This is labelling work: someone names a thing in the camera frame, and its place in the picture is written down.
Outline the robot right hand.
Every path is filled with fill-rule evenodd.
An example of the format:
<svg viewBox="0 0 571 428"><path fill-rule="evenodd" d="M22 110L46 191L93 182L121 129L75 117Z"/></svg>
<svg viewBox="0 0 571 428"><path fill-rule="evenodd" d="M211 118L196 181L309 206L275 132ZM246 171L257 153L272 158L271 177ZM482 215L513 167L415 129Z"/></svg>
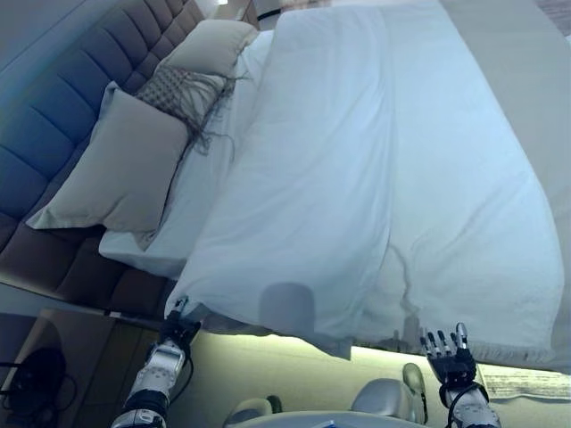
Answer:
<svg viewBox="0 0 571 428"><path fill-rule="evenodd" d="M442 330L427 332L419 338L422 350L441 383L449 389L469 386L476 378L476 362L468 347L468 332L463 323L449 338Z"/></svg>

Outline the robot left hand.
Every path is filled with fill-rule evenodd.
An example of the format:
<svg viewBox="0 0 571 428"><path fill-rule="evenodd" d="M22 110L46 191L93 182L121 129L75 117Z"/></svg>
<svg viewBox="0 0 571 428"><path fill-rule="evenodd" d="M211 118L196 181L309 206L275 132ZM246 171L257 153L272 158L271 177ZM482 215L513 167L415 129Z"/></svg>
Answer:
<svg viewBox="0 0 571 428"><path fill-rule="evenodd" d="M161 343L172 342L182 349L183 346L189 344L199 332L201 328L199 322L186 321L183 317L187 303L187 297L175 301L174 307L161 324Z"/></svg>

